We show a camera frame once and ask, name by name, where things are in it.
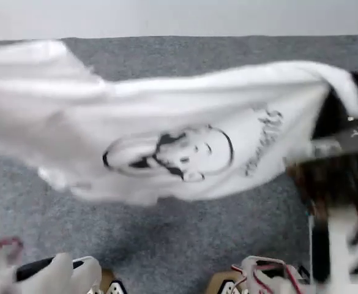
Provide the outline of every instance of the white wall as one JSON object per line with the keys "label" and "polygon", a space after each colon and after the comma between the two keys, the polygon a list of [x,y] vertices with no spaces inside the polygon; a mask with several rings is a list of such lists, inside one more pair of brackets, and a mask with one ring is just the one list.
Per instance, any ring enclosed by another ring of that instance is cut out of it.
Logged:
{"label": "white wall", "polygon": [[358,0],[0,0],[0,40],[254,34],[358,34]]}

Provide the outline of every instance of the white t-shirt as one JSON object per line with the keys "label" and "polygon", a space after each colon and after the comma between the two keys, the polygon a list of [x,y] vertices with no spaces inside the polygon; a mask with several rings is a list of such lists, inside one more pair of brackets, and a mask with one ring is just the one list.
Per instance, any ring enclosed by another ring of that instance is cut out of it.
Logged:
{"label": "white t-shirt", "polygon": [[358,118],[349,72],[315,62],[114,83],[61,42],[0,47],[0,152],[91,201],[150,205],[264,184],[305,148],[333,88]]}

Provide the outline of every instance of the black graphic print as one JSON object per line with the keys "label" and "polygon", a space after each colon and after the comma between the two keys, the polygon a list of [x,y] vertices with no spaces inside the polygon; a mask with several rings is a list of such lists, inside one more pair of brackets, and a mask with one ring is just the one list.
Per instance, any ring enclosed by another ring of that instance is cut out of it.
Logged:
{"label": "black graphic print", "polygon": [[242,167],[244,176],[252,176],[254,174],[263,155],[277,140],[283,124],[283,115],[279,111],[265,109],[265,112],[265,117],[258,118],[258,121],[262,124],[259,145],[256,148],[255,155],[249,158]]}
{"label": "black graphic print", "polygon": [[127,176],[165,174],[184,182],[199,182],[225,171],[233,157],[229,136],[205,125],[121,138],[108,147],[102,159],[107,169]]}

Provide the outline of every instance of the cartoon face print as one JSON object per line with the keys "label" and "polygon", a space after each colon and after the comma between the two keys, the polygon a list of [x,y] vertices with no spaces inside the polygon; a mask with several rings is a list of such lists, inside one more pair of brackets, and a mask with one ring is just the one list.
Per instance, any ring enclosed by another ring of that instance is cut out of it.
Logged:
{"label": "cartoon face print", "polygon": [[171,175],[197,182],[229,168],[233,153],[227,134],[206,125],[120,139],[104,153],[103,162],[128,176]]}

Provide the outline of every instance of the gray carpet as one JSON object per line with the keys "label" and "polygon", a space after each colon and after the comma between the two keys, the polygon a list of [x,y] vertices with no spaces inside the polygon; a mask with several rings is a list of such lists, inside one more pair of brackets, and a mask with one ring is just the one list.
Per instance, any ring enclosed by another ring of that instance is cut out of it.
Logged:
{"label": "gray carpet", "polygon": [[[110,80],[193,75],[281,59],[358,70],[358,37],[142,37],[65,40]],[[52,191],[36,173],[0,157],[0,235],[25,243],[24,262],[70,251],[114,269],[130,293],[202,293],[211,275],[246,255],[307,263],[304,209],[281,176],[208,202],[165,199],[150,208],[90,205]]]}

